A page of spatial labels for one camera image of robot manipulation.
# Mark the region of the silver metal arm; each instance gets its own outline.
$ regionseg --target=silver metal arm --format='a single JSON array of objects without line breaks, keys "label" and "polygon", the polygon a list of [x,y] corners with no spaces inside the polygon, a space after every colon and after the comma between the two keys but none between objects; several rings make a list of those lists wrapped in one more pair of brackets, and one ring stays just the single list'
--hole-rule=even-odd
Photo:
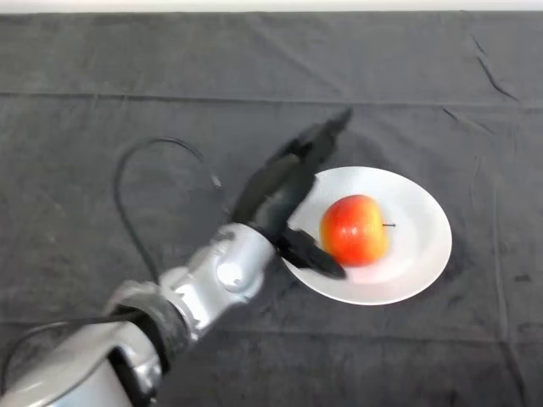
[{"label": "silver metal arm", "polygon": [[[156,289],[175,307],[194,343],[225,311],[258,293],[274,253],[254,229],[226,225],[186,267],[167,271]],[[115,296],[122,297],[122,291]],[[121,373],[133,385],[128,387]],[[16,382],[0,407],[132,406],[133,400],[152,400],[162,374],[159,352],[140,327],[131,322],[86,326]]]}]

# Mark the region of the white wall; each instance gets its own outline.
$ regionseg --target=white wall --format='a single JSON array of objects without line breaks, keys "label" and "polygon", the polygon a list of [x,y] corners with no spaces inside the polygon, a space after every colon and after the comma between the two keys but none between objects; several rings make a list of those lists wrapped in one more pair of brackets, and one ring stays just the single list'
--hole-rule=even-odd
[{"label": "white wall", "polygon": [[0,13],[543,10],[543,0],[0,0]]}]

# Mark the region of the dark gray tablecloth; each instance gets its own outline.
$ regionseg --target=dark gray tablecloth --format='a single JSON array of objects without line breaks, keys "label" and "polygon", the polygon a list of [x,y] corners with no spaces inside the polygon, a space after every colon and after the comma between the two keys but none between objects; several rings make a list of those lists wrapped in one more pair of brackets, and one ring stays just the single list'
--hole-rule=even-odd
[{"label": "dark gray tablecloth", "polygon": [[[0,17],[0,346],[23,329],[12,320],[94,314],[148,278],[109,195],[123,147],[192,142],[232,204],[277,146],[353,106],[328,166],[428,189],[453,230],[445,273],[370,308],[273,267],[260,302],[180,363],[160,403],[543,404],[542,37],[543,14]],[[164,267],[224,219],[173,149],[135,160],[126,199]],[[31,340],[12,376],[59,335]]]}]

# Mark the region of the apple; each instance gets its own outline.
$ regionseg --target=apple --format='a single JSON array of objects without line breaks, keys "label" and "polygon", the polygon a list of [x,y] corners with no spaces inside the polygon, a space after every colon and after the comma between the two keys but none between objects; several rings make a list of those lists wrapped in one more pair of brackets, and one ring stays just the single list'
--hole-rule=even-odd
[{"label": "apple", "polygon": [[381,259],[389,237],[377,202],[366,195],[335,202],[321,219],[321,244],[341,265],[369,265]]}]

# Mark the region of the table surface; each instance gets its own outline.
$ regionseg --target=table surface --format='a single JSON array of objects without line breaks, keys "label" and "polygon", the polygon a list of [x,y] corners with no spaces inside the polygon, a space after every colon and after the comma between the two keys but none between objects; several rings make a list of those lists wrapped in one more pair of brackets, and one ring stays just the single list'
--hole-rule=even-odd
[{"label": "table surface", "polygon": [[[148,278],[109,193],[127,145],[190,141],[232,205],[275,148],[352,106],[328,168],[375,166],[430,191],[453,232],[444,274],[404,302],[358,307],[276,265],[159,404],[541,405],[542,17],[0,17],[0,347],[15,321],[95,314],[125,279]],[[225,219],[183,151],[140,154],[125,192],[164,268]],[[60,338],[30,340],[12,376]]]}]

